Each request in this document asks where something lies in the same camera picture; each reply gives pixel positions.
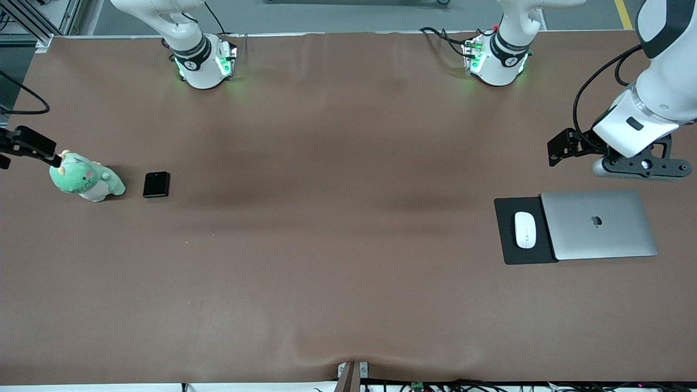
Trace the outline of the white computer mouse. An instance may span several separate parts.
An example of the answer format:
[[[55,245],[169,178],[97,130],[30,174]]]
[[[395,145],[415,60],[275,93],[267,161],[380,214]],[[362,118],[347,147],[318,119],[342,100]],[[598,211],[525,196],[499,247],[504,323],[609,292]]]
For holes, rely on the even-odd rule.
[[[537,243],[537,223],[532,213],[518,211],[513,216],[513,235],[518,248],[531,249]]]

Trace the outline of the black phone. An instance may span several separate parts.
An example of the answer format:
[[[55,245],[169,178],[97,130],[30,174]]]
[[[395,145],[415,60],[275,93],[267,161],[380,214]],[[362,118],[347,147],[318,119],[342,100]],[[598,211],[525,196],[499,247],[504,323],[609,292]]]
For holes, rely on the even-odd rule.
[[[150,199],[169,196],[170,178],[167,171],[148,172],[144,179],[143,197]]]

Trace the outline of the black mouse pad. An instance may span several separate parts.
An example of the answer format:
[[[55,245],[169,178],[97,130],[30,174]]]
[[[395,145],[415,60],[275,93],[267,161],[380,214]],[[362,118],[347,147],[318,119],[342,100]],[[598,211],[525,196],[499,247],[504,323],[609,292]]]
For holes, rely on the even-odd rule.
[[[497,198],[494,200],[496,220],[503,258],[506,265],[549,265],[558,262],[554,256],[542,199]],[[537,223],[537,243],[534,248],[521,249],[515,242],[513,216],[518,211],[532,213]]]

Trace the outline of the green plush dinosaur toy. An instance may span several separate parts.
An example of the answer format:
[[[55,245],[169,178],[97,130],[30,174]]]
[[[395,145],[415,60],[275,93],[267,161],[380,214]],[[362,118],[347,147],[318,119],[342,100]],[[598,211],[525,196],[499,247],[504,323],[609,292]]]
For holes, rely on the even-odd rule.
[[[124,182],[111,168],[69,150],[59,157],[60,165],[50,166],[49,176],[62,193],[78,194],[93,203],[125,193]]]

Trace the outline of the silver laptop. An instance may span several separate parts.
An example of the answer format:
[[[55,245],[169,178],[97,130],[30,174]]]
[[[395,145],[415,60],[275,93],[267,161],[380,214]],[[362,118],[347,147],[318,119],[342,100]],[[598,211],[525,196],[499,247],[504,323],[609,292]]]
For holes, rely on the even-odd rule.
[[[634,189],[540,194],[556,260],[656,256],[657,245]]]

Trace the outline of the brown table mat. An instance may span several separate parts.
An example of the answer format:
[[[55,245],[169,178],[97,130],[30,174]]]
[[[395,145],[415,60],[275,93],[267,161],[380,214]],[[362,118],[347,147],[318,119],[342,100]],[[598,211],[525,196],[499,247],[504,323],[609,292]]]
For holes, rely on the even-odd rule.
[[[537,37],[512,86],[433,37],[240,41],[236,77],[177,78],[159,40],[59,38],[16,117],[112,167],[121,198],[0,170],[0,385],[371,377],[697,381],[697,173],[596,177],[547,163],[620,32]],[[148,172],[169,196],[144,198]],[[509,266],[494,200],[636,189],[659,255]]]

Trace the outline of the grey bracket with brown post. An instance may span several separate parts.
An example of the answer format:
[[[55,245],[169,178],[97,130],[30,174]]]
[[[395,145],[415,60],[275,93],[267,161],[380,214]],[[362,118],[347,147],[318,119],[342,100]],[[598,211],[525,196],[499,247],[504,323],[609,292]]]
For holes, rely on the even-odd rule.
[[[344,362],[338,366],[338,382],[334,392],[364,392],[363,379],[369,376],[368,362]]]

